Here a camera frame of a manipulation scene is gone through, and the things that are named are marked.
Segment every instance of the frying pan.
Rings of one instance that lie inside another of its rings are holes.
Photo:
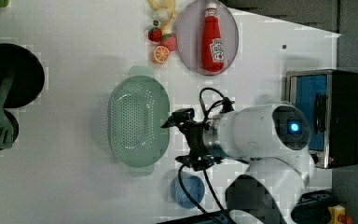
[[[4,108],[28,105],[43,90],[43,66],[28,49],[13,44],[0,44],[0,86],[10,64],[14,64],[16,74]]]

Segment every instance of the orange slice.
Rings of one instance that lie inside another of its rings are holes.
[[[164,64],[170,57],[170,51],[164,46],[157,46],[152,52],[152,62]]]

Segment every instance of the red ketchup bottle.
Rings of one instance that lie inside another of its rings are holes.
[[[209,3],[206,8],[205,26],[202,35],[202,65],[207,71],[217,73],[222,70],[225,51],[220,35],[217,4]]]

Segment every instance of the white tabletop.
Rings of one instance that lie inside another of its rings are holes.
[[[190,2],[178,1],[178,12]],[[177,52],[160,67],[149,61],[145,31],[153,19],[145,0],[12,0],[0,9],[0,43],[30,49],[48,78],[31,105],[11,110],[20,135],[13,149],[0,152],[0,223],[156,223],[199,214],[169,195],[179,167],[174,158],[188,153],[177,130],[171,129],[167,152],[150,176],[130,177],[108,144],[107,103],[130,67],[153,67],[171,111],[191,106],[201,119],[203,87],[221,90],[239,110],[280,101],[287,70],[336,66],[337,35],[231,12],[240,32],[237,58],[224,74],[203,77]],[[245,169],[230,162],[209,170],[223,203],[225,188]],[[318,170],[309,190],[329,188],[331,171]],[[206,192],[202,205],[217,210]]]

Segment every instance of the blue object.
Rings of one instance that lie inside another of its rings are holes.
[[[293,132],[297,132],[299,127],[298,127],[298,124],[292,124],[292,126],[290,126],[290,128],[292,129]]]
[[[287,120],[287,132],[290,134],[302,133],[301,120],[289,119]]]
[[[190,175],[188,173],[182,173],[182,180],[190,196],[197,203],[200,203],[205,194],[205,185],[203,181],[198,176]],[[185,195],[185,192],[180,186],[178,177],[176,177],[171,183],[171,196],[176,203],[178,203],[185,209],[191,209],[196,206]]]
[[[297,77],[296,107],[303,112],[312,130],[314,130],[313,109],[317,93],[327,94],[327,75]],[[324,150],[324,133],[311,132],[310,149]]]

